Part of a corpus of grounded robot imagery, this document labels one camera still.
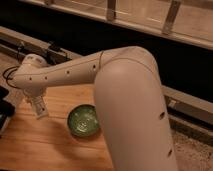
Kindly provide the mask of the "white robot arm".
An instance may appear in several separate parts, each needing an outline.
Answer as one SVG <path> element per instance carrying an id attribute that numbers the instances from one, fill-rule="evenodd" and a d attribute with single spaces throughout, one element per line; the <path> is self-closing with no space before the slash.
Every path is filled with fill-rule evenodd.
<path id="1" fill-rule="evenodd" d="M 178 171 L 158 66 L 138 46 L 103 50 L 50 66 L 25 56 L 14 83 L 38 116 L 48 87 L 93 84 L 98 121 L 115 171 Z"/>

